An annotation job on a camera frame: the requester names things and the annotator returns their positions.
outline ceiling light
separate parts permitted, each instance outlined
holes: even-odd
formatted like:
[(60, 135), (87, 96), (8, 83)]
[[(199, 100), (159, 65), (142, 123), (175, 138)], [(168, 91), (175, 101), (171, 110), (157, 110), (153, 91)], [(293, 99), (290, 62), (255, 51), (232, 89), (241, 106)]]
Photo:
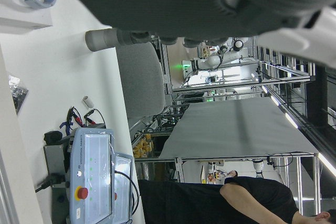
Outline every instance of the ceiling light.
[(294, 122), (294, 120), (290, 117), (289, 114), (285, 113), (287, 120), (297, 129), (299, 126)]
[(267, 94), (268, 91), (267, 91), (266, 87), (264, 85), (262, 85), (261, 87), (262, 87), (262, 90), (265, 92), (265, 94)]
[(329, 171), (331, 171), (331, 173), (336, 177), (335, 167), (333, 167), (332, 164), (330, 164), (330, 162), (321, 153), (319, 153), (319, 159), (329, 169)]
[(274, 98), (273, 95), (271, 95), (271, 99), (272, 99), (272, 101), (275, 103), (276, 106), (279, 106), (279, 105), (280, 105), (280, 103), (277, 101), (277, 99)]

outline fluorescent light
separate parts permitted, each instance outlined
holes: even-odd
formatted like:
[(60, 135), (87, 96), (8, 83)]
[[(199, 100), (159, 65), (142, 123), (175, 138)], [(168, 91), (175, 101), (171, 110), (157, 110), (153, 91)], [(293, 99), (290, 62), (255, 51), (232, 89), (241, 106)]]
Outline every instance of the fluorescent light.
[(329, 171), (331, 171), (331, 173), (336, 177), (335, 167), (333, 167), (332, 164), (330, 164), (330, 162), (321, 153), (319, 153), (319, 159), (329, 169)]
[(294, 122), (294, 120), (289, 116), (289, 114), (285, 113), (287, 120), (297, 129), (299, 126)]
[(277, 101), (277, 99), (275, 99), (273, 95), (271, 95), (271, 99), (275, 103), (276, 106), (280, 105), (279, 102)]
[[(294, 197), (293, 199), (294, 199), (295, 201), (298, 201), (298, 200), (299, 200), (298, 197)], [(306, 200), (314, 200), (314, 198), (308, 198), (308, 197), (306, 198), (306, 197), (302, 197), (302, 200), (303, 200), (303, 201), (306, 201)]]
[(268, 91), (267, 91), (267, 89), (265, 88), (265, 86), (264, 86), (264, 85), (262, 85), (261, 87), (262, 87), (262, 90), (265, 92), (265, 94), (267, 94), (267, 93), (268, 93)]

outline person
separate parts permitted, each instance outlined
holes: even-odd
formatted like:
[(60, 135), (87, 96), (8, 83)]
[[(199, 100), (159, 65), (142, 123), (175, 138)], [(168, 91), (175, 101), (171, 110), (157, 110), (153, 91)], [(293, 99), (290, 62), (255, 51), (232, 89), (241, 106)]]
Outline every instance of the person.
[(335, 210), (301, 215), (288, 187), (271, 179), (230, 177), (225, 185), (139, 181), (146, 224), (336, 224)]
[(238, 172), (236, 170), (231, 170), (230, 172), (228, 172), (227, 177), (238, 177)]

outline gray cushion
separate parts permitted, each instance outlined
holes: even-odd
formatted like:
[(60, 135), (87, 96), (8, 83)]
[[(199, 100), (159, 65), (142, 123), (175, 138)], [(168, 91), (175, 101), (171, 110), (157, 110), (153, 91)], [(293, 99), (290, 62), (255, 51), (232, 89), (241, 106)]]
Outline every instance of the gray cushion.
[(159, 114), (165, 105), (161, 64), (150, 42), (116, 47), (127, 117)]

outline gray fabric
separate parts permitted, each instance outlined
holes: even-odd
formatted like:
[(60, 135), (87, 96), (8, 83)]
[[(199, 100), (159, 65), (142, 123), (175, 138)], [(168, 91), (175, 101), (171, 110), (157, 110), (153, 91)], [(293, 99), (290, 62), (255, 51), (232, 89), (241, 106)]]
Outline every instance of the gray fabric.
[(243, 157), (317, 150), (270, 98), (193, 103), (160, 158)]
[(160, 62), (150, 42), (116, 47), (127, 117), (159, 114), (165, 104)]

